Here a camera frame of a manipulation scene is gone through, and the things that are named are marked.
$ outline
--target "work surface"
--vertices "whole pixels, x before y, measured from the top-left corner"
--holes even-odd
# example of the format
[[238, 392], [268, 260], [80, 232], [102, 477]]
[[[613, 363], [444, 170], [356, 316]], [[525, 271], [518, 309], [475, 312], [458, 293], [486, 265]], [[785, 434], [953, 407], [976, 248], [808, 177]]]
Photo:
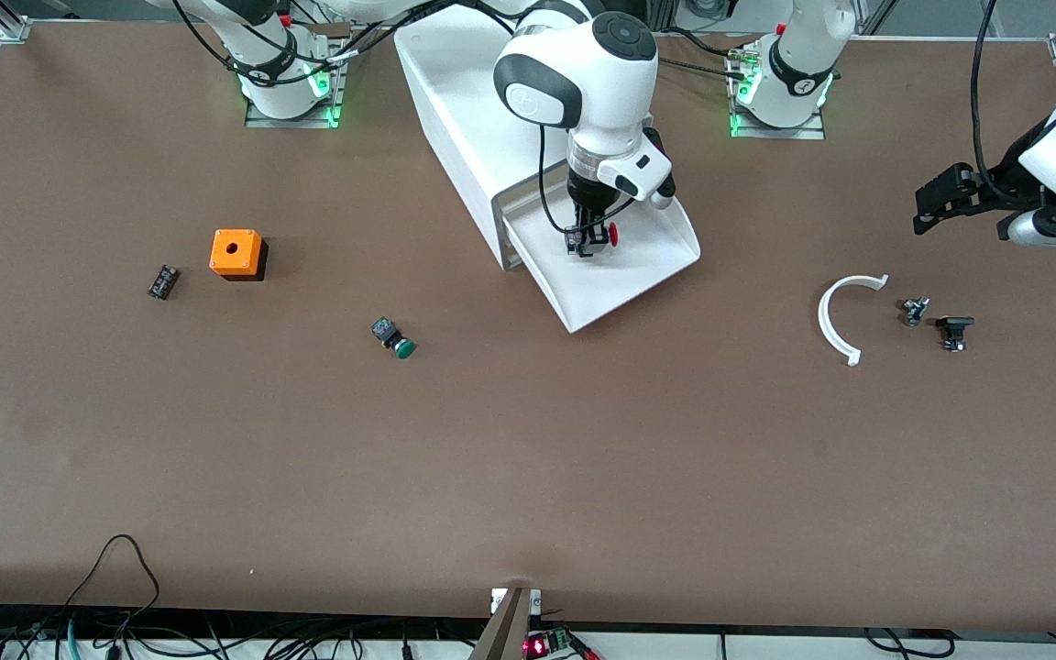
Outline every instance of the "work surface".
[[[824, 143], [730, 138], [720, 80], [664, 67], [703, 259], [570, 336], [390, 45], [341, 129], [251, 130], [182, 25], [35, 25], [0, 55], [0, 601], [62, 602], [128, 531], [168, 606], [483, 615], [523, 581], [570, 620], [1056, 630], [1056, 251], [910, 231], [972, 159], [970, 54], [851, 43]], [[1056, 70], [984, 59], [997, 158]], [[267, 237], [267, 281], [211, 275], [222, 226]], [[884, 272], [835, 297], [847, 367], [818, 298]], [[967, 352], [899, 322], [913, 296], [976, 317]], [[117, 551], [83, 597], [148, 586]]]

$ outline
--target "cable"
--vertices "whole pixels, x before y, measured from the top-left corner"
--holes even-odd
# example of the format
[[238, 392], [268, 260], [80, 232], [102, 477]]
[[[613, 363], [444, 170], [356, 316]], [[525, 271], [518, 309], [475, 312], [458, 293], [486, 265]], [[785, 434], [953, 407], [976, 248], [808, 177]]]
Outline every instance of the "cable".
[[219, 639], [219, 634], [216, 634], [216, 631], [214, 631], [214, 627], [210, 625], [210, 616], [206, 614], [205, 609], [202, 610], [202, 620], [205, 620], [206, 629], [209, 629], [210, 636], [214, 638], [214, 644], [218, 644], [219, 650], [222, 650], [223, 653], [222, 660], [231, 660], [231, 657], [226, 653], [226, 648], [223, 648], [223, 642], [221, 639]]
[[671, 33], [675, 33], [675, 34], [682, 34], [683, 37], [689, 38], [689, 40], [691, 40], [692, 43], [695, 43], [696, 46], [699, 46], [699, 50], [701, 50], [701, 51], [708, 51], [708, 53], [711, 53], [712, 55], [718, 55], [721, 58], [725, 58], [728, 56], [728, 51], [720, 51], [719, 49], [712, 49], [711, 45], [708, 45], [706, 43], [703, 42], [703, 40], [700, 40], [699, 37], [696, 37], [695, 34], [692, 34], [691, 32], [687, 32], [686, 30], [680, 29], [680, 26], [676, 26], [676, 25], [665, 26], [665, 29], [663, 29], [663, 32], [671, 32]]
[[448, 628], [444, 628], [442, 626], [439, 625], [439, 622], [437, 622], [436, 620], [434, 622], [434, 631], [436, 631], [436, 634], [446, 634], [446, 635], [448, 635], [448, 638], [452, 638], [456, 642], [466, 643], [467, 646], [470, 646], [472, 648], [475, 647], [475, 643], [473, 643], [469, 639], [465, 638], [465, 636], [456, 635], [456, 634], [454, 634], [453, 630], [448, 629]]
[[956, 653], [956, 640], [950, 637], [947, 638], [948, 647], [946, 650], [939, 653], [929, 653], [926, 650], [914, 650], [914, 648], [908, 648], [904, 646], [904, 643], [895, 635], [895, 631], [891, 628], [883, 628], [887, 634], [888, 638], [891, 638], [891, 642], [895, 643], [893, 646], [886, 646], [884, 643], [880, 643], [879, 640], [872, 638], [871, 628], [863, 628], [863, 634], [866, 635], [866, 641], [871, 643], [874, 648], [879, 650], [885, 650], [887, 653], [898, 653], [902, 656], [902, 660], [910, 660], [911, 656], [914, 657], [929, 657], [931, 660], [942, 660], [944, 657], [950, 657], [953, 653]]
[[997, 0], [988, 0], [988, 4], [984, 5], [984, 18], [980, 21], [980, 32], [976, 34], [976, 50], [973, 51], [972, 56], [972, 79], [968, 82], [968, 101], [972, 106], [972, 146], [976, 152], [976, 170], [979, 172], [981, 181], [988, 186], [989, 191], [993, 191], [998, 200], [1016, 204], [1019, 200], [997, 188], [997, 183], [993, 181], [993, 175], [984, 166], [984, 147], [980, 136], [980, 58], [984, 52], [984, 34], [988, 33], [988, 24], [993, 20], [993, 10], [996, 7]]
[[[113, 639], [110, 640], [110, 643], [112, 643], [113, 646], [116, 644], [116, 640], [120, 639], [121, 636], [125, 635], [125, 628], [129, 626], [130, 620], [133, 620], [134, 617], [137, 617], [138, 615], [143, 614], [143, 611], [150, 609], [150, 607], [154, 606], [155, 602], [157, 602], [157, 599], [161, 598], [161, 584], [158, 584], [157, 582], [157, 576], [154, 576], [152, 569], [149, 568], [149, 564], [146, 563], [146, 555], [144, 555], [144, 552], [142, 552], [142, 545], [137, 544], [137, 542], [135, 542], [135, 539], [133, 539], [133, 536], [130, 536], [129, 534], [114, 534], [111, 539], [105, 542], [105, 546], [100, 548], [100, 554], [96, 555], [96, 561], [94, 561], [94, 563], [92, 564], [92, 568], [88, 569], [88, 574], [84, 576], [83, 580], [80, 580], [79, 585], [76, 585], [75, 589], [72, 589], [72, 592], [68, 595], [67, 601], [63, 601], [63, 608], [61, 611], [61, 617], [62, 615], [67, 614], [68, 606], [72, 605], [72, 601], [75, 601], [76, 595], [78, 595], [80, 592], [80, 589], [84, 588], [88, 582], [91, 581], [93, 577], [96, 574], [96, 569], [100, 568], [100, 563], [103, 563], [105, 561], [105, 554], [107, 554], [108, 548], [112, 547], [112, 544], [114, 542], [117, 542], [117, 540], [126, 540], [126, 542], [129, 542], [129, 544], [133, 546], [133, 551], [135, 552], [135, 554], [137, 554], [137, 563], [142, 564], [142, 569], [146, 572], [146, 576], [149, 578], [150, 584], [154, 586], [154, 596], [152, 596], [152, 598], [149, 599], [149, 602], [147, 602], [146, 605], [142, 606], [142, 608], [137, 609], [136, 611], [133, 611], [133, 614], [125, 615], [125, 622], [121, 622], [121, 625], [117, 626], [116, 631], [114, 631], [113, 634]], [[72, 623], [68, 623], [68, 635], [71, 634], [72, 634]], [[56, 653], [59, 653], [58, 635], [56, 635], [55, 647], [56, 647]], [[96, 646], [96, 643], [93, 643], [93, 647], [103, 648], [103, 646]]]
[[219, 51], [214, 51], [212, 46], [210, 46], [210, 42], [206, 41], [205, 38], [203, 38], [202, 35], [199, 34], [199, 30], [194, 29], [193, 23], [190, 22], [190, 17], [185, 15], [185, 10], [182, 8], [182, 4], [178, 2], [178, 0], [171, 0], [171, 2], [173, 3], [173, 8], [177, 10], [177, 16], [182, 17], [182, 22], [185, 23], [185, 26], [188, 26], [188, 29], [190, 29], [190, 33], [193, 34], [193, 37], [197, 39], [199, 43], [202, 43], [203, 49], [206, 49], [206, 51], [210, 53], [210, 55], [214, 59], [218, 59], [219, 63], [223, 65], [224, 70], [227, 70], [234, 74], [242, 75], [240, 74], [238, 68], [234, 68], [234, 65], [230, 63], [230, 58], [224, 58], [224, 56], [219, 55]]
[[[171, 0], [171, 2], [173, 3], [173, 8], [175, 8], [176, 12], [177, 12], [177, 16], [180, 16], [182, 18], [182, 22], [184, 22], [185, 26], [188, 26], [188, 29], [190, 30], [190, 34], [193, 35], [194, 40], [197, 40], [197, 42], [202, 44], [203, 49], [206, 49], [206, 51], [208, 53], [210, 53], [210, 56], [212, 56], [220, 64], [222, 64], [222, 67], [224, 68], [224, 70], [227, 70], [227, 71], [233, 73], [234, 75], [239, 75], [241, 78], [247, 79], [247, 82], [250, 82], [251, 84], [254, 84], [256, 87], [278, 87], [278, 84], [289, 84], [289, 83], [293, 83], [293, 82], [301, 82], [301, 80], [309, 79], [309, 78], [312, 78], [312, 76], [318, 75], [319, 73], [331, 71], [332, 68], [334, 68], [334, 65], [335, 65], [335, 64], [331, 64], [331, 63], [328, 63], [326, 61], [323, 61], [323, 59], [303, 58], [301, 55], [297, 54], [296, 55], [297, 58], [312, 59], [312, 61], [319, 62], [319, 65], [316, 67], [316, 68], [314, 68], [314, 70], [312, 70], [309, 72], [306, 72], [306, 74], [304, 74], [304, 75], [295, 76], [295, 78], [286, 78], [286, 79], [278, 79], [278, 80], [259, 80], [259, 79], [256, 79], [256, 78], [251, 78], [251, 76], [246, 75], [246, 73], [243, 73], [242, 71], [240, 71], [240, 69], [238, 67], [235, 67], [234, 64], [232, 64], [231, 63], [231, 58], [224, 58], [223, 55], [219, 55], [219, 52], [213, 50], [213, 46], [210, 46], [210, 42], [206, 41], [205, 38], [202, 37], [202, 34], [199, 33], [199, 30], [196, 29], [196, 26], [193, 26], [193, 22], [190, 21], [190, 17], [188, 17], [188, 16], [185, 15], [185, 11], [184, 11], [184, 8], [182, 8], [182, 4], [180, 3], [178, 0]], [[358, 35], [358, 38], [363, 37], [364, 34], [371, 32], [373, 30], [374, 25], [376, 25], [376, 24], [366, 25], [365, 29], [364, 29], [364, 31], [363, 31], [363, 33], [361, 33], [360, 35]], [[268, 43], [271, 43], [271, 45], [276, 45], [277, 49], [278, 49], [279, 45], [276, 42], [269, 40], [269, 38], [263, 37], [263, 35], [259, 34], [258, 32], [254, 32], [253, 30], [251, 30], [251, 33], [254, 34], [254, 35], [257, 35], [257, 37], [263, 38], [264, 41], [267, 41]], [[344, 49], [341, 50], [341, 51], [347, 51], [348, 46], [352, 45], [352, 43], [353, 43], [353, 41], [350, 41], [350, 43], [347, 43], [347, 45], [345, 45]]]
[[428, 17], [429, 14], [433, 14], [439, 10], [448, 7], [453, 2], [454, 0], [432, 0], [431, 3], [422, 3], [416, 5], [416, 7], [408, 12], [407, 15], [401, 18], [401, 20], [391, 25], [390, 30], [386, 30], [384, 33], [381, 33], [381, 37], [375, 38], [373, 41], [370, 41], [367, 45], [364, 45], [363, 49], [359, 49], [358, 52], [364, 53], [371, 51], [373, 46], [377, 45], [378, 43], [381, 43], [382, 41], [385, 41], [385, 39], [390, 38], [391, 35], [393, 35], [395, 32], [398, 32], [398, 29], [400, 26], [406, 26], [416, 20], [421, 20], [422, 18]]
[[503, 29], [507, 31], [508, 34], [515, 34], [515, 31], [511, 29], [511, 25], [507, 24], [504, 21], [504, 18], [499, 17], [499, 14], [495, 12], [495, 10], [491, 8], [489, 5], [485, 3], [475, 3], [474, 7], [472, 8], [478, 13], [487, 14], [487, 16], [491, 18], [491, 20], [495, 21], [495, 24], [503, 26]]
[[741, 72], [713, 70], [713, 68], [711, 67], [700, 67], [699, 64], [693, 64], [691, 62], [680, 62], [678, 61], [678, 59], [658, 58], [658, 61], [664, 64], [671, 64], [671, 67], [682, 67], [684, 70], [692, 70], [697, 72], [721, 75], [724, 76], [724, 78], [730, 78], [733, 80], [744, 79], [744, 74], [741, 74]]
[[300, 3], [297, 2], [297, 0], [293, 0], [293, 1], [290, 1], [289, 5], [290, 5], [290, 7], [296, 7], [302, 14], [304, 14], [304, 16], [307, 18], [307, 20], [309, 21], [310, 24], [315, 24], [316, 23], [316, 19], [312, 17], [312, 14], [307, 13], [307, 10], [304, 8], [304, 4], [300, 4]]
[[540, 191], [540, 205], [545, 207], [545, 218], [548, 219], [549, 225], [552, 225], [552, 229], [558, 230], [561, 233], [584, 231], [589, 229], [590, 226], [598, 226], [608, 219], [614, 218], [617, 213], [622, 212], [622, 209], [624, 209], [625, 206], [634, 204], [634, 197], [629, 197], [625, 201], [624, 205], [611, 210], [611, 212], [603, 214], [603, 216], [598, 220], [587, 222], [585, 225], [574, 226], [573, 229], [561, 229], [561, 226], [558, 225], [557, 221], [552, 220], [552, 210], [549, 210], [548, 197], [545, 195], [545, 125], [540, 125], [540, 162], [536, 168], [536, 189]]
[[277, 51], [280, 51], [284, 55], [288, 55], [289, 58], [297, 58], [297, 59], [300, 59], [301, 62], [309, 62], [309, 63], [314, 63], [314, 64], [327, 64], [328, 63], [327, 59], [310, 58], [307, 55], [301, 55], [301, 54], [297, 53], [297, 51], [295, 49], [290, 49], [289, 45], [286, 45], [286, 43], [285, 43], [285, 45], [280, 45], [280, 43], [276, 43], [275, 41], [269, 40], [269, 38], [265, 37], [265, 35], [263, 33], [260, 33], [260, 31], [254, 30], [251, 25], [248, 25], [248, 24], [243, 25], [243, 30], [246, 30], [247, 32], [250, 32], [251, 34], [253, 34], [260, 41], [263, 41], [264, 43], [267, 43], [268, 45], [275, 45]]

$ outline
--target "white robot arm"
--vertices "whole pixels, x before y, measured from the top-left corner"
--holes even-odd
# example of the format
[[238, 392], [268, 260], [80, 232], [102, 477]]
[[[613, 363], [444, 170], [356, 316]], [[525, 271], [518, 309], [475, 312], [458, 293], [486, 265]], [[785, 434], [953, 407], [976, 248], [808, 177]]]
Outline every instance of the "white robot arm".
[[793, 1], [784, 32], [747, 48], [757, 52], [757, 61], [744, 72], [749, 79], [736, 101], [768, 126], [804, 125], [825, 101], [834, 62], [855, 24], [853, 0]]
[[321, 89], [314, 82], [315, 70], [322, 65], [319, 62], [328, 58], [328, 40], [298, 24], [284, 26], [276, 16], [274, 1], [146, 1], [206, 21], [230, 52], [230, 68], [239, 73], [243, 94], [264, 115], [301, 116], [328, 95], [327, 87]]
[[649, 126], [657, 75], [657, 43], [642, 21], [590, 17], [559, 0], [533, 5], [496, 59], [495, 91], [515, 116], [568, 130], [570, 252], [590, 256], [586, 247], [610, 241], [603, 221], [620, 192], [658, 208], [675, 196], [671, 159]]
[[1002, 241], [1019, 246], [1056, 247], [1056, 108], [1005, 151], [988, 176], [955, 164], [914, 192], [914, 233], [925, 233], [949, 218], [991, 210], [1014, 212], [997, 225]]

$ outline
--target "small black component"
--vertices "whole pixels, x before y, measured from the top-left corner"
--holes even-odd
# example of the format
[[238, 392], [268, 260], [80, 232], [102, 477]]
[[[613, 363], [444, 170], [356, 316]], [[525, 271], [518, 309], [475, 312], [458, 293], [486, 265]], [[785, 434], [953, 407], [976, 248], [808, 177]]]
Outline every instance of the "small black component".
[[418, 344], [402, 337], [401, 329], [398, 329], [398, 326], [394, 325], [393, 321], [383, 316], [373, 322], [372, 329], [374, 337], [384, 344], [388, 350], [393, 351], [393, 355], [398, 356], [398, 359], [407, 359], [418, 347]]
[[525, 639], [525, 660], [538, 660], [541, 657], [551, 656], [562, 648], [568, 648], [570, 644], [569, 634], [565, 628], [535, 634]]
[[177, 277], [182, 275], [178, 268], [173, 266], [163, 266], [163, 270], [158, 272], [157, 280], [149, 285], [149, 295], [157, 298], [158, 301], [164, 301], [165, 298], [169, 297], [169, 293], [173, 289], [173, 284], [177, 283]]
[[[658, 134], [658, 129], [654, 129], [654, 127], [648, 126], [646, 127], [646, 129], [642, 129], [642, 134], [649, 139], [650, 145], [654, 145], [655, 148], [661, 151], [663, 155], [666, 155], [666, 149], [663, 147], [663, 138], [661, 137], [661, 135]], [[659, 195], [666, 199], [675, 196], [674, 171], [672, 171], [671, 174], [666, 175], [666, 178], [663, 180], [663, 184], [659, 185], [657, 192], [659, 193]]]
[[943, 347], [956, 352], [964, 351], [964, 327], [976, 323], [970, 316], [942, 316], [935, 319], [935, 326], [943, 331]]
[[908, 298], [902, 302], [902, 312], [906, 314], [904, 323], [908, 327], [919, 325], [923, 318], [923, 313], [927, 312], [927, 305], [931, 303], [931, 298]]

